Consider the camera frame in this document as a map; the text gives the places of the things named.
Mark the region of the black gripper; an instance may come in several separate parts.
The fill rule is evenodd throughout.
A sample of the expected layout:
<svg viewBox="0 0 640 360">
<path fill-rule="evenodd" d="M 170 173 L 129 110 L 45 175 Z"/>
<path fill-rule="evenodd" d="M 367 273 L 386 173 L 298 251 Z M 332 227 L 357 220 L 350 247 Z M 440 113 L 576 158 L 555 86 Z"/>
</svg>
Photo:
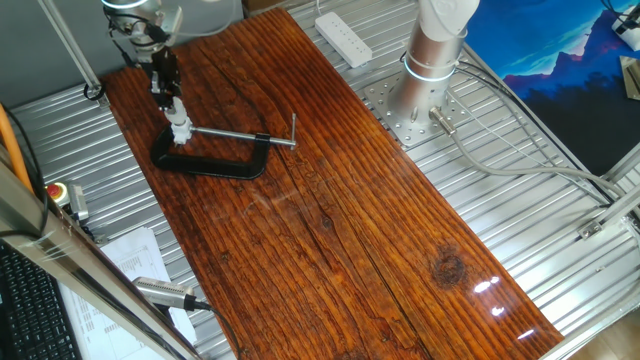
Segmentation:
<svg viewBox="0 0 640 360">
<path fill-rule="evenodd" d="M 150 93 L 161 110 L 172 107 L 174 98 L 182 95 L 177 56 L 164 46 L 151 55 Z"/>
</svg>

